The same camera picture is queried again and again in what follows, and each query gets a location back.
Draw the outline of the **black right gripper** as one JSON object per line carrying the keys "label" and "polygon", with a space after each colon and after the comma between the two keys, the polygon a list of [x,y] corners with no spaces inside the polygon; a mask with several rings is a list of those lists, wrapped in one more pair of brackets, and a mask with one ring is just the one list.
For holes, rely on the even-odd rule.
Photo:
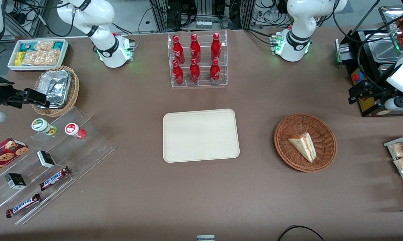
{"label": "black right gripper", "polygon": [[[0,76],[0,105],[22,108],[20,90],[15,89],[13,85],[14,82],[7,81],[7,79]],[[50,108],[47,96],[36,90],[30,88],[24,89],[24,98],[33,103],[45,103],[37,105],[37,108]]]}

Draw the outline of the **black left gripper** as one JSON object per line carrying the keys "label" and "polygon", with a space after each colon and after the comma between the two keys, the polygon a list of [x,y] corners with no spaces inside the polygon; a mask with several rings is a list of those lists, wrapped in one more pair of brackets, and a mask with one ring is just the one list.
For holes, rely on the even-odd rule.
{"label": "black left gripper", "polygon": [[369,80],[361,80],[357,82],[358,88],[350,88],[348,90],[348,103],[353,105],[356,102],[363,102],[368,98],[375,96],[391,95],[387,88],[382,88],[378,84]]}

